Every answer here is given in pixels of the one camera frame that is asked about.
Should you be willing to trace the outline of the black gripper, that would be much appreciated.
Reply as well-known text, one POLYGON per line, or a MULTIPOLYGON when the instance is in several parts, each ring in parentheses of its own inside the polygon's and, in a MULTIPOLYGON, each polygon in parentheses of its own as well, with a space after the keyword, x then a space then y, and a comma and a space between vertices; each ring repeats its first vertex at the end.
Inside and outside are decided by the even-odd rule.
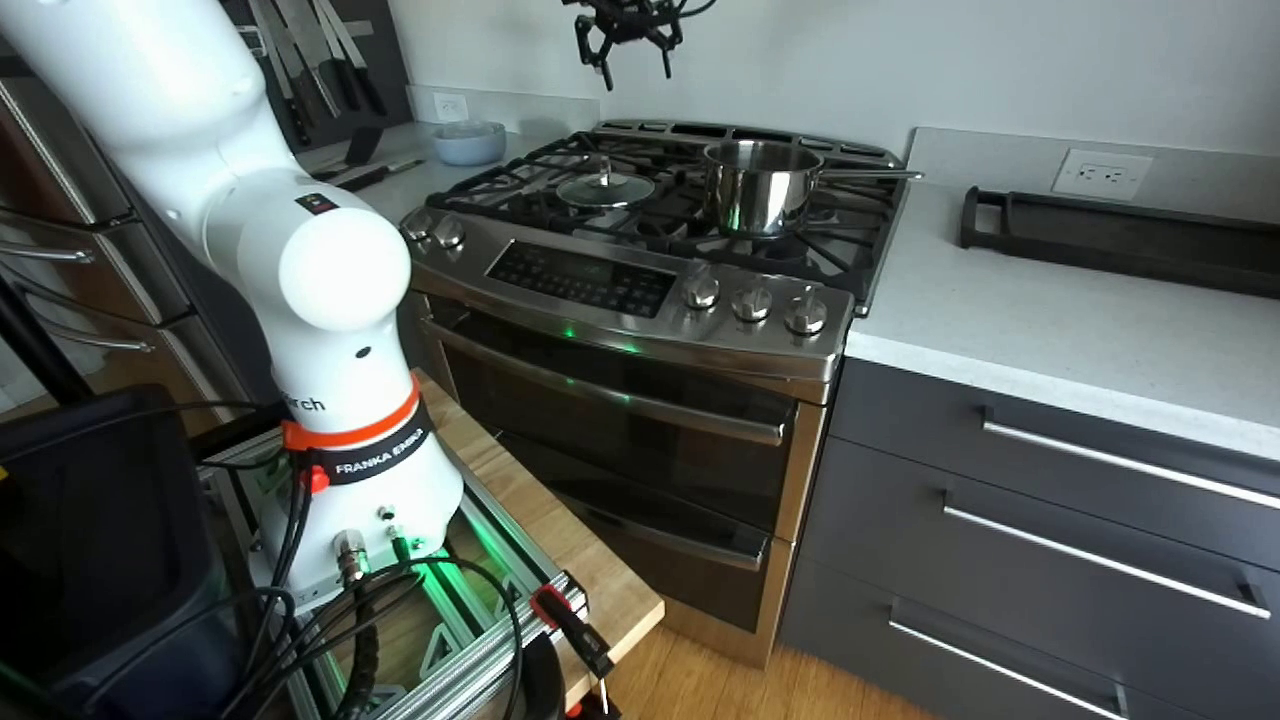
POLYGON ((681 24, 702 16, 717 0, 565 0, 580 6, 574 52, 613 88, 613 39, 651 35, 663 80, 671 80, 671 52, 682 44, 681 24))

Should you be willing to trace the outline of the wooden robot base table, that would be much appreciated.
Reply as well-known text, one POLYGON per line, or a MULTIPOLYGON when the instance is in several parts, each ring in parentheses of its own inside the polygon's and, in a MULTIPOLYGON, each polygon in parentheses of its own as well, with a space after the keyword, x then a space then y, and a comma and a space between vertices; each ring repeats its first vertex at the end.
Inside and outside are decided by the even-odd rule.
POLYGON ((587 602, 587 625, 606 640, 602 678, 622 720, 651 720, 630 690, 638 649, 663 625, 663 597, 651 591, 534 474, 484 432, 437 380, 421 385, 445 454, 517 519, 517 529, 565 568, 587 602))

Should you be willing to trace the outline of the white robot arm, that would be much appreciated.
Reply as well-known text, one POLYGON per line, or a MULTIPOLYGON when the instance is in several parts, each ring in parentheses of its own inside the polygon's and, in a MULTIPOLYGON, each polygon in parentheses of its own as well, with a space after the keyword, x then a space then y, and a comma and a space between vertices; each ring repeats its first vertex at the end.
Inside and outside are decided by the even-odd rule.
POLYGON ((382 562, 400 531, 437 545, 464 475, 400 347, 413 255, 382 212, 297 163, 226 13, 217 0, 0 0, 0 35, 252 308, 309 497, 304 529, 270 545, 278 585, 323 605, 342 548, 382 562))

